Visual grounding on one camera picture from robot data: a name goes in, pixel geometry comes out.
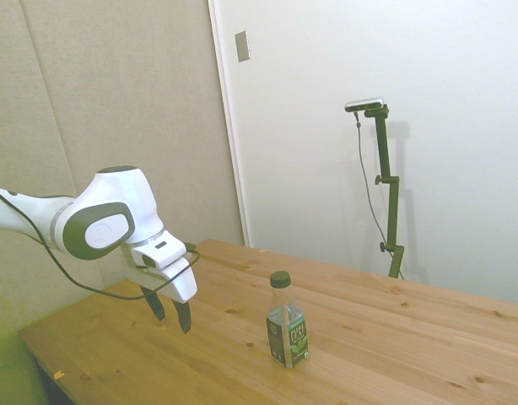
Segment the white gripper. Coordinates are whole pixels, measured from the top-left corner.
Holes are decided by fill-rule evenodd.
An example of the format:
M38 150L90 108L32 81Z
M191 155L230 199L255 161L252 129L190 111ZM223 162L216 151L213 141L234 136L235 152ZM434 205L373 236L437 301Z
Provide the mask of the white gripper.
M159 292L172 299L178 322L184 333L192 328L190 304L187 302L197 292L197 283L189 261L185 258L183 244L123 245L123 255L129 266L125 274L141 290L154 316L163 321L165 308L154 289L164 285Z

